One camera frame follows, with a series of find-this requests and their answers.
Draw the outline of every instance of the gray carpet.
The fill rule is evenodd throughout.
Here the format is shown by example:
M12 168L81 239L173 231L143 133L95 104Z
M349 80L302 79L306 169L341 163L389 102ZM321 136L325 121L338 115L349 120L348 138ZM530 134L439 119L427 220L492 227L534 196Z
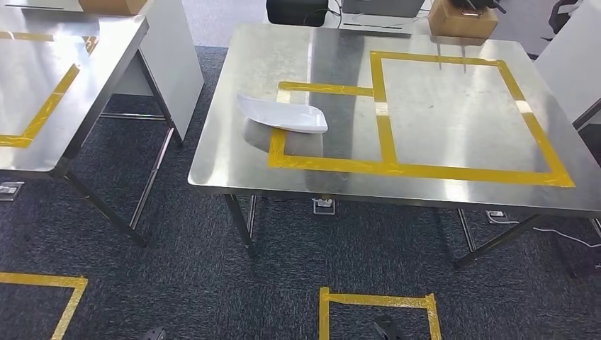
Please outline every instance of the gray carpet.
M206 85L186 137L170 145L143 219L138 248L63 183L27 181L0 204L0 271L85 276L89 284L65 339L139 339L164 326L168 339L315 339L318 294L434 293L448 339L599 339L599 277L572 278L591 250L552 234L526 233L468 268L453 210L341 202L314 216L309 201L259 199L250 259L219 196L201 195L187 174L226 49L200 47ZM108 111L155 111L114 97ZM75 172L130 216L162 142L162 123L102 120ZM479 243L503 231L469 212ZM557 219L565 232L599 242L586 221ZM2 339L49 339L66 288L0 283ZM428 337L422 310L331 304L333 339L373 339L389 315L408 339Z

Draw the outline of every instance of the yellow tape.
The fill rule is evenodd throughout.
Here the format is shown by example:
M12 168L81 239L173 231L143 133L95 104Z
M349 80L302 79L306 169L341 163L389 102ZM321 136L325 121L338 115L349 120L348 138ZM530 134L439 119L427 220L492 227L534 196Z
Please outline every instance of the yellow tape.
M399 164L396 159L393 133L386 103L386 89L382 59L410 60L418 62L445 62L450 64L472 64L494 66L499 69L507 88L522 113L533 138L543 154L550 172L506 171L494 169L459 168L453 166L433 166L420 164ZM382 161L360 161L354 159L332 159L323 157L303 157L285 155L286 132L274 128L267 157L267 166L287 169L317 171L338 171L382 176L407 176L429 179L456 179L464 181L487 181L530 186L558 186L573 188L574 182L562 165L553 146L524 99L517 82L505 62L480 58L447 57L438 55L414 55L411 53L372 51L370 53L372 89L354 88L331 84L305 84L283 81L279 84L277 100L289 103L292 91L309 91L324 94L355 94L373 96L376 109L376 123Z
M330 289L328 287L320 288L320 321L319 321L319 339L328 340L330 338Z
M73 313L84 294L88 285L86 278L73 278L69 276L50 276L34 275L21 273L0 273L0 283L10 283L14 285L40 285L44 287L73 288L73 293L57 323L52 340L60 340L71 322Z
M308 84L294 81L282 81L279 89L284 91L307 91L318 94L346 94L348 96L372 96L371 89L356 86L343 86L333 84Z
M48 96L46 102L44 102L42 105L42 108L38 111L35 117L33 117L31 122L29 122L29 125L27 125L21 136L0 135L0 146L28 147L33 141L33 138L38 134L38 132L40 132L40 129L44 123L46 123L48 117L50 117L54 109L57 107L58 103L67 92L78 73L78 66L76 64L71 65L67 73L62 77L58 85L56 85L55 89Z
M4 32L0 31L0 39L11 39L11 40L34 40L34 41L55 41L55 37L52 35L38 34L38 33L19 33L19 32ZM86 51L89 55L94 51L98 45L98 38L93 36L82 37ZM67 92L75 77L79 73L79 67L73 64L67 73L56 85L50 96L46 99L42 108L33 117L31 122L25 128L23 133L20 135L0 135L0 147L28 147L35 136L40 132L40 129L46 123L46 120L50 117L52 112L56 109L58 103Z
M438 321L438 312L436 311L436 300L434 294L426 295L426 311L428 314L428 324L430 325L430 337L432 340L442 339L440 332L440 322Z
M21 32L0 32L0 39L55 41L55 37L52 35L38 34L38 33L21 33Z
M328 287L321 287L319 300L320 340L328 340L330 338L330 302L337 302L344 305L425 309L428 316L430 337L434 340L440 340L442 338L434 294L428 294L424 297L407 298L386 295L331 294Z

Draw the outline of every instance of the white plate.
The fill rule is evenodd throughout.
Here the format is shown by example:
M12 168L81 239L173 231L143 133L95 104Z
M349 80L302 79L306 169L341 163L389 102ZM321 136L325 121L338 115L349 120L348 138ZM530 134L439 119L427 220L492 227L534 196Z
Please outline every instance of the white plate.
M319 108L303 104L260 101L242 94L238 94L237 99L242 114L261 124L303 133L327 131L325 116Z

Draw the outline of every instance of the metal surface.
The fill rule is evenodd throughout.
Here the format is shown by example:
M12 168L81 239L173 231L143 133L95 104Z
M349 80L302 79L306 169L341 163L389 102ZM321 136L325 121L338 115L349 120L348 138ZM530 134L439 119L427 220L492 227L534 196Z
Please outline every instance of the metal surface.
M248 217L246 221L246 230L248 235L252 239L252 229L254 228L254 211L257 208L257 197L252 195L250 197L250 206L248 207Z
M109 207L100 197L98 197L93 191L88 189L82 181L79 180L71 171L68 171L64 175L64 180L70 184L75 191L77 191L80 195L83 196L85 200L90 202L94 207L96 207L102 215L106 216L111 221L111 224L122 234L125 234L127 237L132 239L139 246L146 246L146 240L138 235L130 226L119 217L112 209Z
M461 221L461 226L464 229L464 234L466 235L466 242L468 243L468 248L470 252L476 250L476 244L473 242L473 238L471 236L471 232L469 229L469 224L466 219L466 213L463 209L457 209L457 213L459 214L459 220Z
M100 118L132 120L166 120L162 115L138 115L137 113L102 113Z
M0 135L19 134L77 71L27 147L0 146L0 171L62 178L147 30L143 16L0 8Z
M518 43L374 34L378 33L274 25L239 28L189 183L205 193L325 194L443 208L601 215L601 187L590 185L601 181L601 169ZM404 164L549 171L520 115L526 106L532 108L575 188L268 166L271 128L245 122L236 108L236 94L275 101L282 81L370 89L371 51L502 60L527 101L516 102L494 67L386 59L382 73L395 154L384 156ZM284 96L290 96L291 103L322 109L330 127L324 135L289 132L284 154L382 161L377 98L303 91Z
M528 217L526 220L521 221L519 224L515 225L508 231L503 232L501 235L486 242L485 244L476 248L474 251L471 251L469 254L465 255L463 258L459 259L455 263L455 267L461 268L474 262L475 260L479 259L482 255L487 254L494 248L502 246L503 244L506 244L507 242L518 238L520 235L524 234L528 230L531 230L536 223L540 223L545 218L548 217L542 215L532 215Z
M586 123L593 117L595 117L595 115L597 113L599 113L601 111L601 98L599 98L598 101L596 101L594 104L592 104L582 115L580 115L580 117L576 118L576 120L574 120L574 128L576 130L582 129L583 127L586 126Z

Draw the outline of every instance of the stainless steel table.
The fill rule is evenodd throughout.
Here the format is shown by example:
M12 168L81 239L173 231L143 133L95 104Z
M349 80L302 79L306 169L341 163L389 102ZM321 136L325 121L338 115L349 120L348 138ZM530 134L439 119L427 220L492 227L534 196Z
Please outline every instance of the stainless steel table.
M321 108L304 135L245 120L236 94ZM516 42L246 25L232 39L189 183L225 195L296 195L533 213L601 215L601 169Z
M137 52L144 16L92 16L0 8L0 174L64 179L137 244L135 227L173 135L161 93L146 68L163 115L109 115L102 110ZM69 166L101 117L165 120L169 128L131 222L87 188Z

